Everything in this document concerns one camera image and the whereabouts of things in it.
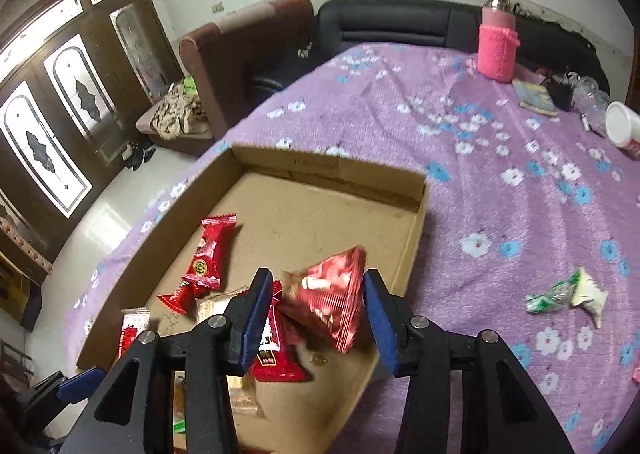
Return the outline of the pink sleeved thermos bottle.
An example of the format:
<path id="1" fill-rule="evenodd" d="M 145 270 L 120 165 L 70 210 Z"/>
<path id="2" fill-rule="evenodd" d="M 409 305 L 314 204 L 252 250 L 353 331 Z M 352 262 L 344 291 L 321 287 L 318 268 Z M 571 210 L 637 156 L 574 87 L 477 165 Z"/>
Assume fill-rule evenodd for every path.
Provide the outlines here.
<path id="1" fill-rule="evenodd" d="M 478 28 L 477 70 L 491 80 L 510 83 L 520 44 L 511 0 L 486 0 Z"/>

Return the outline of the clear glass cup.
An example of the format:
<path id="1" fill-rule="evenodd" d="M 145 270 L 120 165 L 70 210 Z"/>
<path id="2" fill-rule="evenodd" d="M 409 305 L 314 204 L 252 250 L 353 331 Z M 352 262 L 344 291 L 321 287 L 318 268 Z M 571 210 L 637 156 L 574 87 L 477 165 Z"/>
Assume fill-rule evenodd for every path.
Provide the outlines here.
<path id="1" fill-rule="evenodd" d="M 579 76 L 573 86 L 572 107 L 580 115 L 584 115 L 589 128 L 601 137 L 606 136 L 605 111 L 611 98 L 600 89 L 591 77 Z"/>

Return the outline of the wooden glass door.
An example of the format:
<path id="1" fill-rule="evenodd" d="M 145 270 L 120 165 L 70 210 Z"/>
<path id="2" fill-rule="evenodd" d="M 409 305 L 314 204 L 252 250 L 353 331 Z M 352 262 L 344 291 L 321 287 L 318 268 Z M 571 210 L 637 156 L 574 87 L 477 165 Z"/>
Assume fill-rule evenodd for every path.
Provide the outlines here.
<path id="1" fill-rule="evenodd" d="M 152 0 L 35 0 L 1 34 L 1 190 L 54 260 L 182 72 Z"/>

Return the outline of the cardboard tray box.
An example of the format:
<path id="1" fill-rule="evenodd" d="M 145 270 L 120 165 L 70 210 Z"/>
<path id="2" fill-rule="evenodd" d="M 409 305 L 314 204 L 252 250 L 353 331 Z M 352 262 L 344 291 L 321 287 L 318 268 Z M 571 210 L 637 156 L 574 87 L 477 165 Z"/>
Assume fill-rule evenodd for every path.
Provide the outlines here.
<path id="1" fill-rule="evenodd" d="M 108 367 L 117 353 L 122 311 L 144 306 L 164 335 L 194 322 L 160 303 L 188 269 L 208 215 L 236 214 L 222 288 L 250 284 L 259 268 L 276 279 L 361 246 L 369 267 L 397 295 L 407 288 L 422 232 L 427 188 L 415 171 L 290 150 L 234 147 L 201 159 L 152 218 L 105 260 L 96 315 L 70 330 L 81 342 L 75 366 Z M 309 382 L 258 384 L 257 416 L 241 416 L 242 443 L 273 453 L 322 453 L 346 424 L 378 363 L 367 327 L 354 348 L 335 351 L 309 338 L 299 347 Z"/>

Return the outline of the black leather sofa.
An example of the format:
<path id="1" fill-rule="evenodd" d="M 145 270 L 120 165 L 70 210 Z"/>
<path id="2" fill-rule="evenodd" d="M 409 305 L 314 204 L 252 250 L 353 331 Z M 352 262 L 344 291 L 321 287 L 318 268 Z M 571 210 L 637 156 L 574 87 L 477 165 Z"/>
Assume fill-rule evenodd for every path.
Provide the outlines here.
<path id="1" fill-rule="evenodd" d="M 249 66 L 245 84 L 262 99 L 280 92 L 341 52 L 363 43 L 397 43 L 477 51 L 480 8 L 438 0 L 331 0 L 314 17 L 306 42 L 286 45 L 265 63 Z M 561 25 L 516 18 L 521 46 L 516 62 L 527 69 L 575 72 L 611 87 L 597 50 Z"/>

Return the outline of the black small cup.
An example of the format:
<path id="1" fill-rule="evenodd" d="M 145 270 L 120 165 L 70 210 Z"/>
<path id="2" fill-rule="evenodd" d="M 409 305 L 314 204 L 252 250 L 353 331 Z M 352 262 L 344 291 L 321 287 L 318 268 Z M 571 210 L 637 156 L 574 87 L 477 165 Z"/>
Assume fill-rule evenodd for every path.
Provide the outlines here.
<path id="1" fill-rule="evenodd" d="M 544 87 L 555 107 L 565 112 L 572 110 L 574 89 L 570 77 L 566 74 L 550 74 L 544 81 Z"/>

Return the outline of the purple floral tablecloth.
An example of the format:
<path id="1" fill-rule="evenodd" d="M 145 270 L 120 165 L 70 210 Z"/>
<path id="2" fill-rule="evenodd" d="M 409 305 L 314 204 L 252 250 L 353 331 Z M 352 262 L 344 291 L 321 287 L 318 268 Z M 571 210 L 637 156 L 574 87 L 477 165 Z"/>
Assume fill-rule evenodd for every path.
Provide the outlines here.
<path id="1" fill-rule="evenodd" d="M 344 51 L 262 103 L 201 159 L 238 144 L 422 174 L 425 216 L 402 295 L 444 330 L 496 331 L 576 452 L 612 446 L 638 392 L 636 161 L 586 133 L 574 113 L 545 118 L 523 110 L 512 87 L 478 73 L 471 56 L 399 44 Z M 177 196 L 196 164 L 126 238 Z M 70 328 L 98 312 L 94 298 L 110 256 L 68 317 L 73 367 L 70 352 L 81 339 Z M 570 304 L 526 312 L 527 295 L 579 267 L 608 291 L 600 330 Z"/>

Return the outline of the red black-label candy pack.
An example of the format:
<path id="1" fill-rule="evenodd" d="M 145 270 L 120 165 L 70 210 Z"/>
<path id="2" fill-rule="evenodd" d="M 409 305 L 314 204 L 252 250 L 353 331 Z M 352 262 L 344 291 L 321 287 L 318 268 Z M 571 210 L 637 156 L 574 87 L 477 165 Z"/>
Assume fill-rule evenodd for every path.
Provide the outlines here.
<path id="1" fill-rule="evenodd" d="M 282 284 L 274 281 L 267 320 L 250 376 L 257 382 L 308 382 L 309 375 L 297 361 L 294 348 L 286 337 L 283 315 L 278 308 L 281 300 Z"/>

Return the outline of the beige nougat bar pack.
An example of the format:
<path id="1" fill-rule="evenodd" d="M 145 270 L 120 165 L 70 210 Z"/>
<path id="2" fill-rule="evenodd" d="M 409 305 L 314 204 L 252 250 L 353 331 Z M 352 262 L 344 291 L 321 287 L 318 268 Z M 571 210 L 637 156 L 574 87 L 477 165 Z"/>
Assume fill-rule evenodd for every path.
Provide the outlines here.
<path id="1" fill-rule="evenodd" d="M 196 323 L 206 322 L 213 315 L 222 315 L 233 297 L 244 294 L 247 286 L 235 289 L 232 292 L 209 294 L 202 298 L 196 298 Z M 234 416 L 257 416 L 260 412 L 253 378 L 248 375 L 248 370 L 231 359 L 230 373 L 227 376 L 228 393 L 231 411 Z"/>

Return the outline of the pale green candy pack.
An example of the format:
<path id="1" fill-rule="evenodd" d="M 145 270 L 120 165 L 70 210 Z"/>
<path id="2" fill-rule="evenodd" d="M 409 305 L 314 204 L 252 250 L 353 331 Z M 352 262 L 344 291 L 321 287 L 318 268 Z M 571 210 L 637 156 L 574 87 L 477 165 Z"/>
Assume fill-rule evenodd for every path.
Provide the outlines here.
<path id="1" fill-rule="evenodd" d="M 594 327 L 600 330 L 603 324 L 603 312 L 608 300 L 608 291 L 600 289 L 593 277 L 579 267 L 576 271 L 576 283 L 570 305 L 573 308 L 580 308 L 590 315 Z"/>

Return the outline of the small booklet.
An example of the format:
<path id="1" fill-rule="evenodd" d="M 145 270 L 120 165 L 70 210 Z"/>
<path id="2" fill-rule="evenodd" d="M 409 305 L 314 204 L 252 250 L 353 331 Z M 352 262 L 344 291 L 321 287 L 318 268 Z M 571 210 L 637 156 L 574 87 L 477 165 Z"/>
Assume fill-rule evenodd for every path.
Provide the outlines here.
<path id="1" fill-rule="evenodd" d="M 548 117 L 553 117 L 559 114 L 559 109 L 555 107 L 555 104 L 544 85 L 523 82 L 514 78 L 512 86 L 516 96 L 518 97 L 518 105 L 521 108 Z"/>

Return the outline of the white red candy in tray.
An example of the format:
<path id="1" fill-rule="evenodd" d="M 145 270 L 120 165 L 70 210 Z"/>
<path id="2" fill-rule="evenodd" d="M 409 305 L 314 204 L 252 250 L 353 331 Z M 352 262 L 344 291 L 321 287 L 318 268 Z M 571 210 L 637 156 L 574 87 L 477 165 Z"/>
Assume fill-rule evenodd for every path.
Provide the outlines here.
<path id="1" fill-rule="evenodd" d="M 121 358 L 134 340 L 149 328 L 151 313 L 145 307 L 120 311 L 122 329 L 119 335 L 118 356 Z"/>

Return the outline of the small red candy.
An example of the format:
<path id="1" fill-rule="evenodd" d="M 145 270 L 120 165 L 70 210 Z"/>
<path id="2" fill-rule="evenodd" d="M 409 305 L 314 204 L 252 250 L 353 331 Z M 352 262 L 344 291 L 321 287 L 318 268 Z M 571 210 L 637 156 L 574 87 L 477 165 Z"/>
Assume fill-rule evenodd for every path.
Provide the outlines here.
<path id="1" fill-rule="evenodd" d="M 158 294 L 157 299 L 172 312 L 188 315 L 195 308 L 196 295 L 198 295 L 198 286 L 182 282 L 170 294 Z"/>

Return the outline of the clear green-end candy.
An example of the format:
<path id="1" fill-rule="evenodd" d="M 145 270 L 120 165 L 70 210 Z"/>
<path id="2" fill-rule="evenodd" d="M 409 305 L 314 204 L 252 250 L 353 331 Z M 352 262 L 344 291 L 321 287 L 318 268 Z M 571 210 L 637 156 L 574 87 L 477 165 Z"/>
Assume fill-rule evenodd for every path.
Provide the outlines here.
<path id="1" fill-rule="evenodd" d="M 178 422 L 174 422 L 172 425 L 172 431 L 175 434 L 184 434 L 186 432 L 186 421 L 184 419 L 179 419 Z"/>

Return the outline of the dark red foil snack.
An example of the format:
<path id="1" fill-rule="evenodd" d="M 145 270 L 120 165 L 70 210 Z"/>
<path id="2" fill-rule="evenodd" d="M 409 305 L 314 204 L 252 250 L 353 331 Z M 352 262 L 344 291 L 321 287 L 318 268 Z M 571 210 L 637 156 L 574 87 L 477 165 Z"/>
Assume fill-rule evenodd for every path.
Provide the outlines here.
<path id="1" fill-rule="evenodd" d="M 366 250 L 356 245 L 304 270 L 282 275 L 281 311 L 329 341 L 340 353 L 352 350 L 363 310 Z"/>

